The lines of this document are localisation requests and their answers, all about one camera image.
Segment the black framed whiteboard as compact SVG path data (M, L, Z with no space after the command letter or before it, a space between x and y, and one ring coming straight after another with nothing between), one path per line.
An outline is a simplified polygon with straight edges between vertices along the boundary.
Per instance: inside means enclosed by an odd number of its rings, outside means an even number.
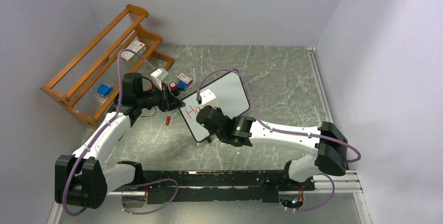
M221 77L205 83L201 91L207 89L215 93L224 115L230 118L237 117L250 109L250 102L243 87L243 82L234 73L225 73ZM181 100L185 103L185 106L179 110L194 141L200 143L209 138L208 131L196 121L197 113L202 108L197 103L196 92L183 97Z

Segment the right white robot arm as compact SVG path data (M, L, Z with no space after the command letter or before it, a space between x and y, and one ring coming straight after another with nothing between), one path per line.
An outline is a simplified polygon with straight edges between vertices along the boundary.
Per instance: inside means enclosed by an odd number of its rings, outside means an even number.
M295 127L248 116L231 119L221 109L210 106L199 111L196 121L225 144L236 147L269 145L304 152L302 158L289 163L287 172L282 175L282 184L289 190L320 173L332 176L346 173L347 140L330 122L324 121L320 127Z

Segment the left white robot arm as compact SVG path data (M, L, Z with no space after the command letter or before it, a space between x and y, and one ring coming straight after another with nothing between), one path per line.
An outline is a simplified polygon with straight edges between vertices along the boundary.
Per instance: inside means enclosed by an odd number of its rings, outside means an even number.
M143 109L169 112L185 106L167 84L144 90L143 80L140 73L125 74L119 84L121 91L94 134L71 155L56 160L54 193L58 204L97 209L109 192L143 187L146 180L139 162L120 161L106 170L102 166Z

